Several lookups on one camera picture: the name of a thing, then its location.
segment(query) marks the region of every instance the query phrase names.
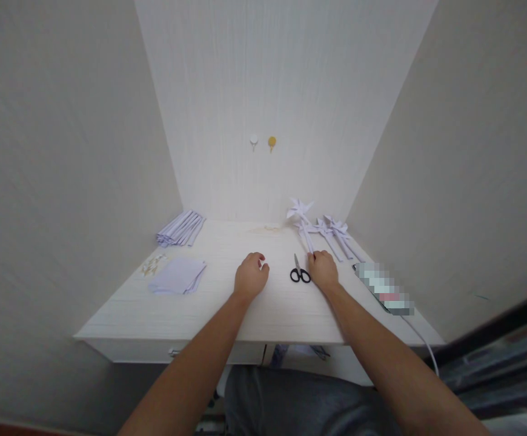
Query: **forearm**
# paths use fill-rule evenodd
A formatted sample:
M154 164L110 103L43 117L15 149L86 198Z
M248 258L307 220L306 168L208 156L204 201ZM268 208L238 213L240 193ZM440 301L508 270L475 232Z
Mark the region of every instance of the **forearm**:
M407 434L488 434L435 373L342 286L325 295L347 342Z
M119 434L192 434L215 391L249 305L245 297L232 294L169 364Z

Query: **scissors blade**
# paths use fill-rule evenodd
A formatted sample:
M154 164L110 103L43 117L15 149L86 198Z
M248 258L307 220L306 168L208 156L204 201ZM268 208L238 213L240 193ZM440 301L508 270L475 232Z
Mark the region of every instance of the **scissors blade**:
M294 253L294 260L296 261L296 269L298 270L298 274L302 274L302 270L300 269L300 262L298 262L298 257L296 256L296 253Z

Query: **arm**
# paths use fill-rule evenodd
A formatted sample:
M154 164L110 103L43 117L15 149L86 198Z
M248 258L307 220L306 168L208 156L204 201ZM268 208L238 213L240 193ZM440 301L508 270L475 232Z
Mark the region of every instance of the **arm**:
M155 381L122 429L126 435L190 435L215 391L245 313L270 267L250 253L237 269L232 295Z
M345 340L404 434L489 435L432 370L338 282L332 255L308 253L308 271L332 306Z

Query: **gray pants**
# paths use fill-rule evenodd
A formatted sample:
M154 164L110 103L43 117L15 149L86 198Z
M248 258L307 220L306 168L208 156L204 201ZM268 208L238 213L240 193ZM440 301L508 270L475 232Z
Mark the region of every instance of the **gray pants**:
M234 366L225 415L232 436L401 435L373 388L291 369Z

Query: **desk drawer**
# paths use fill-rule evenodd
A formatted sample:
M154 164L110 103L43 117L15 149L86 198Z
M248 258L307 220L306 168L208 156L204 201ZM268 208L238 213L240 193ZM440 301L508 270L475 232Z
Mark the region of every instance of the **desk drawer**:
M114 363L169 363L189 341L155 339L85 339L85 342ZM236 342L227 363L261 365L265 344Z

